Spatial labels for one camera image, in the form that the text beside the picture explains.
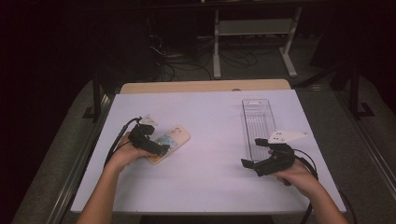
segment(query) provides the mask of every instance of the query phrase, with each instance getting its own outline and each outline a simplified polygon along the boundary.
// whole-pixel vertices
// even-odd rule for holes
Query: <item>clear plastic container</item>
[[[242,101],[242,107],[247,158],[252,161],[266,160],[270,157],[269,148],[256,146],[255,139],[268,139],[276,130],[270,103],[266,99],[246,99]]]

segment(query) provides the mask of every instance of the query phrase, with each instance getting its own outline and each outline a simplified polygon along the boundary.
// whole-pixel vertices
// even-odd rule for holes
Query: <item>gray carpet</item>
[[[318,68],[309,66],[316,43],[316,39],[297,39],[293,43],[290,57],[299,74],[297,78],[290,78],[286,74],[278,51],[268,48],[251,51],[257,55],[255,57],[248,56],[247,59],[252,60],[250,62],[257,60],[257,63],[252,63],[244,68],[235,68],[235,63],[229,64],[222,60],[222,79],[285,78],[290,84],[301,82],[320,71]],[[195,63],[205,64],[206,60],[210,59],[208,57],[210,54],[205,54]],[[206,70],[197,69],[196,66],[179,66],[182,66],[183,70],[174,68],[178,76],[178,78],[174,78],[174,81],[208,80],[207,72],[212,72],[211,63],[207,64]],[[172,69],[167,67],[167,72],[171,74]],[[330,91],[330,80],[331,76],[325,77],[313,86],[297,90],[323,158],[329,166],[335,183],[350,201],[358,223],[396,223],[395,199],[389,193],[387,185],[369,156],[367,146],[356,129],[355,121],[345,110],[342,99],[347,96],[347,90]],[[367,128],[370,136],[381,148],[381,153],[389,162],[389,166],[394,170],[396,167],[393,150],[395,148],[393,136],[396,133],[395,117],[381,102],[373,85],[364,78],[361,79],[361,100],[368,103],[376,114],[375,117],[362,119],[361,124]],[[81,146],[92,128],[92,121],[82,118],[88,106],[92,106],[91,83],[87,84],[70,107],[69,113],[13,223],[38,224],[47,223],[49,220],[52,208],[56,204],[57,197],[62,193],[62,186],[74,164],[76,155],[80,150],[83,150]],[[349,207],[347,210],[346,217],[352,223],[351,210]],[[75,223],[77,218],[78,214],[66,211],[60,223]],[[273,216],[276,224],[299,223],[301,218],[301,214]],[[113,223],[120,224],[135,224],[139,220],[139,216],[123,214],[115,214],[113,217]],[[314,216],[309,219],[308,223],[316,223]]]

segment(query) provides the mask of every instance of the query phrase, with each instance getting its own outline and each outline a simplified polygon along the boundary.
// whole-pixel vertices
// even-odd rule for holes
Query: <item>white table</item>
[[[241,120],[243,99],[269,99],[279,130],[309,134],[289,145],[313,158],[320,182],[345,212],[301,104],[291,90],[117,95],[71,210],[80,212],[88,201],[121,127],[132,118],[150,114],[159,123],[152,139],[180,124],[190,132],[191,140],[157,165],[140,158],[125,168],[119,179],[115,212],[137,215],[304,212],[309,201],[295,187],[286,187],[273,176],[257,177],[242,166],[240,159],[247,157]]]

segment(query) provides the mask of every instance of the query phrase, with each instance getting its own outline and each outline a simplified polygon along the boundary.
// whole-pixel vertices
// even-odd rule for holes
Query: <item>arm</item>
[[[119,149],[111,157],[99,177],[90,199],[85,204],[78,218],[77,224],[110,223],[117,182],[121,171],[135,159],[151,155],[147,151],[135,148],[132,144],[128,143],[128,134],[125,134],[121,138],[118,146]]]
[[[327,190],[309,173],[300,161],[296,160],[288,170],[277,172],[275,175],[282,182],[283,179],[287,179],[309,199],[315,210],[318,223],[347,223],[347,220],[338,210]]]

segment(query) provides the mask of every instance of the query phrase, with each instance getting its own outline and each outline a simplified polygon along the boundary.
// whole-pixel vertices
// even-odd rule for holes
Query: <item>wire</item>
[[[237,60],[227,57],[225,54],[220,53],[220,52],[219,52],[219,56],[225,63],[227,63],[231,67],[234,67],[234,68],[249,68],[250,67],[248,60],[246,60],[246,59],[245,59],[245,61],[246,61],[245,63],[241,63],[241,62],[238,62]]]
[[[311,157],[308,156],[308,154],[306,154],[306,153],[304,153],[304,154],[314,163],[314,161],[311,159]],[[309,170],[309,172],[311,172],[311,174],[314,176],[315,179],[318,179],[318,172],[317,172],[316,167],[314,168],[314,167],[313,167],[306,159],[304,159],[304,158],[297,157],[297,156],[294,156],[294,157],[295,157],[297,160],[299,160],[300,162],[303,163],[303,165]],[[312,209],[313,209],[312,203],[309,203],[308,208],[306,209],[306,212],[305,212],[305,214],[304,214],[304,216],[303,216],[303,219],[301,220],[300,224],[305,224],[305,223],[306,223],[306,221],[309,219],[309,216],[310,216],[311,213],[312,213]]]
[[[136,121],[137,123],[139,123],[139,121],[140,121],[141,119],[142,119],[142,118],[131,119],[131,120],[128,121],[128,123],[126,123],[126,124],[122,127],[122,129],[121,129],[119,135],[117,136],[116,140],[114,140],[113,145],[111,146],[110,150],[109,150],[108,153],[107,153],[104,167],[107,165],[108,161],[110,161],[110,159],[111,159],[111,157],[113,156],[114,152],[119,148],[119,147],[116,148],[116,145],[119,143],[119,141],[120,141],[121,138],[123,137],[123,134],[125,133],[125,131],[126,131],[126,129],[128,128],[128,126],[129,126],[132,122],[134,122],[134,121]]]
[[[270,49],[270,50],[268,50],[268,51],[265,51],[265,52],[263,52],[263,53],[251,53],[252,55],[257,55],[257,56],[259,56],[259,55],[266,55],[266,54],[269,54],[269,53],[272,53],[272,52],[274,52],[274,51],[276,51],[277,50],[277,48],[274,48],[274,49]]]
[[[350,213],[352,214],[353,217],[353,223],[354,224],[358,224],[358,218],[356,217],[356,213],[355,210],[353,209],[349,199],[347,198],[347,196],[345,195],[345,193],[343,191],[341,191],[340,189],[338,190],[338,192],[340,193],[341,197],[344,198],[344,200],[346,201],[347,206],[350,209]]]
[[[130,142],[131,142],[131,141],[128,141],[128,142],[126,142],[126,143],[120,145],[119,147],[117,147],[117,148],[114,150],[114,152],[116,152],[116,151],[119,150],[121,147],[127,145],[127,144],[130,143]]]
[[[318,170],[317,170],[317,166],[315,165],[315,162],[314,162],[314,160],[312,160],[312,158],[308,155],[308,154],[306,154],[305,152],[303,152],[303,151],[301,151],[301,150],[299,150],[299,149],[294,149],[294,151],[298,151],[298,152],[301,152],[301,153],[303,153],[306,157],[308,157],[309,158],[309,160],[311,160],[312,161],[312,164],[313,164],[313,166],[314,166],[314,169],[315,169],[315,171],[317,172]]]
[[[159,49],[156,49],[156,48],[154,48],[154,47],[152,47],[152,46],[150,46],[149,48],[155,50],[155,51],[156,51],[157,53],[159,53],[161,56],[163,56],[163,57],[166,58],[166,52],[161,52]]]
[[[202,58],[204,55],[208,54],[212,52],[210,51],[204,51],[203,53],[198,55],[198,58]],[[204,62],[204,64],[198,64],[196,63],[196,60],[192,59],[192,60],[187,60],[187,61],[181,61],[181,62],[173,62],[173,60],[167,60],[165,62],[165,65],[172,68],[173,72],[174,72],[174,76],[175,76],[175,69],[181,70],[181,71],[197,71],[197,70],[204,70],[207,74],[210,80],[212,80],[212,75],[211,73],[206,69],[207,65],[210,63],[212,57],[210,56],[211,54],[209,54],[209,57],[207,57],[207,60]],[[183,65],[187,65],[190,68],[184,68],[182,67]]]
[[[256,65],[256,64],[257,64],[257,58],[256,58],[256,56],[254,56],[250,51],[247,51],[247,52],[244,52],[243,50],[238,50],[238,51],[240,51],[241,54],[238,54],[237,51],[235,51],[234,53],[232,53],[231,51],[229,51],[229,53],[232,54],[232,55],[235,57],[235,59],[245,59],[245,60],[247,61],[247,64],[248,64],[249,66],[251,66],[251,65]],[[252,56],[252,58],[253,58],[253,60],[254,60],[253,63],[251,63],[251,62],[248,60],[248,56]]]
[[[172,69],[172,73],[167,73],[167,72],[166,72],[166,69],[165,69],[165,66],[168,66],[170,69]],[[171,82],[171,81],[173,81],[173,79],[174,79],[175,77],[177,78],[177,81],[180,80],[180,77],[176,75],[175,68],[174,68],[173,66],[167,64],[167,63],[164,63],[164,64],[163,64],[163,74],[164,74],[164,75],[169,75],[169,76],[170,76],[170,79],[167,80],[166,82]]]
[[[157,36],[157,35],[150,35],[149,37],[155,37],[155,38],[157,38],[158,40],[159,40],[159,46],[158,46],[158,48],[160,49],[160,48],[162,48],[163,47],[163,40],[159,37],[159,36]]]

